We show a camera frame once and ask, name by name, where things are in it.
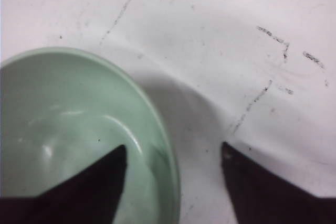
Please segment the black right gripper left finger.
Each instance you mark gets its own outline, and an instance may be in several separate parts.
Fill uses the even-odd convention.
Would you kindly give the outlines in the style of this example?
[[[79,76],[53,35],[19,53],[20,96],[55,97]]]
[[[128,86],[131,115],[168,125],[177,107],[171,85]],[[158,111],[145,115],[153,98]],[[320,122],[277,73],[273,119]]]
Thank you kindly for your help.
[[[126,170],[120,145],[38,196],[1,198],[1,223],[113,223]]]

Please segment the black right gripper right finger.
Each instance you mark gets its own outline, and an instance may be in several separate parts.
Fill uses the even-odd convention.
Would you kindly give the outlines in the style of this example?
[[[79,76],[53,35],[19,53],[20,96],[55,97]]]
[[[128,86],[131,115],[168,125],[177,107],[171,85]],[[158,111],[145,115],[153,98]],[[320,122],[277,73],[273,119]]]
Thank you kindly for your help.
[[[222,172],[238,223],[335,223],[335,198],[319,198],[222,143]]]

